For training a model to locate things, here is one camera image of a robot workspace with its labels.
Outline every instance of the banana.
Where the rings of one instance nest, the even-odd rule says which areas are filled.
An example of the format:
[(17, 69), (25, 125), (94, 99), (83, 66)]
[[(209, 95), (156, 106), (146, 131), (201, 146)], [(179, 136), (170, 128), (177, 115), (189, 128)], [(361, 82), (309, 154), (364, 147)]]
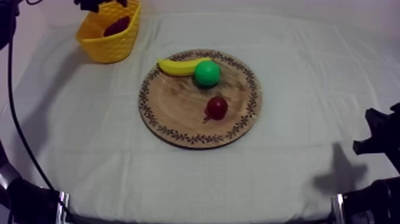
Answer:
[(169, 59), (157, 58), (159, 67), (173, 76), (191, 76), (195, 67), (202, 61), (211, 61), (211, 58), (199, 58), (192, 61), (171, 61)]

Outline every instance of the white tablecloth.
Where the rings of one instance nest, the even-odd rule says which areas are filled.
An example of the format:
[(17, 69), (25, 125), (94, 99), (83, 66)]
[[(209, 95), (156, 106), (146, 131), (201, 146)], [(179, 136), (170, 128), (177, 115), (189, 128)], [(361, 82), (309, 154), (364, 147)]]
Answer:
[[(73, 211), (103, 219), (224, 223), (323, 217), (329, 197), (397, 173), (356, 156), (364, 112), (400, 101), (399, 40), (332, 24), (257, 14), (143, 17), (129, 58), (95, 64), (77, 26), (44, 34), (15, 90), (44, 171)], [(194, 48), (232, 54), (260, 80), (262, 113), (240, 140), (186, 151), (151, 134), (138, 93), (157, 57)], [(0, 137), (23, 176), (45, 186), (6, 109)]]

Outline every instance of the wooden plate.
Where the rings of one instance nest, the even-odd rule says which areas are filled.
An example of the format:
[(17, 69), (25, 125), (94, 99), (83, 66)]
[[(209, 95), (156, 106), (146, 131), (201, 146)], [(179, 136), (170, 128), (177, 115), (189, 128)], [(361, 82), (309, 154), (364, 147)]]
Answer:
[[(169, 59), (201, 57), (211, 57), (221, 67), (221, 80), (212, 89), (199, 89), (193, 76), (169, 76), (156, 65), (139, 94), (140, 115), (152, 133), (172, 145), (199, 150), (229, 144), (246, 134), (260, 115), (263, 97), (254, 73), (229, 54), (195, 49)], [(228, 112), (222, 120), (203, 123), (206, 104), (215, 96), (227, 100)]]

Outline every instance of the plastic basket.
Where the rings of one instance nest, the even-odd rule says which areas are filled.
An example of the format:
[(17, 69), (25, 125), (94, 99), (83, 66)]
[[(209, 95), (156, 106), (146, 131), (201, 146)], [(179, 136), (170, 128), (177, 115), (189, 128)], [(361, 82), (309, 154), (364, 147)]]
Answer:
[[(99, 13), (90, 12), (78, 32), (76, 39), (82, 48), (99, 63), (113, 63), (129, 56), (139, 31), (140, 1), (128, 0), (124, 8), (112, 1), (99, 6)], [(126, 30), (104, 37), (105, 29), (125, 16), (130, 17)]]

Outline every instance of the toy fruit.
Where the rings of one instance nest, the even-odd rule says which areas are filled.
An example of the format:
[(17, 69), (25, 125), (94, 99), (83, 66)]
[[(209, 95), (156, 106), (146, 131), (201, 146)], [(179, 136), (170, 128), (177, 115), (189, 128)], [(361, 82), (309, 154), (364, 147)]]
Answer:
[(126, 30), (129, 26), (129, 16), (125, 16), (120, 18), (118, 21), (107, 27), (104, 32), (104, 36), (111, 36), (116, 33), (121, 33), (122, 31)]
[(220, 80), (220, 66), (213, 61), (203, 61), (196, 66), (195, 79), (202, 86), (213, 86)]
[(211, 58), (199, 58), (192, 61), (171, 61), (158, 58), (159, 67), (166, 73), (173, 76), (191, 76), (196, 66), (204, 61), (211, 61)]
[(207, 122), (209, 119), (214, 120), (221, 120), (225, 117), (226, 112), (228, 111), (228, 103), (223, 97), (213, 97), (211, 98), (208, 103), (207, 107), (205, 108), (205, 115), (204, 122)]

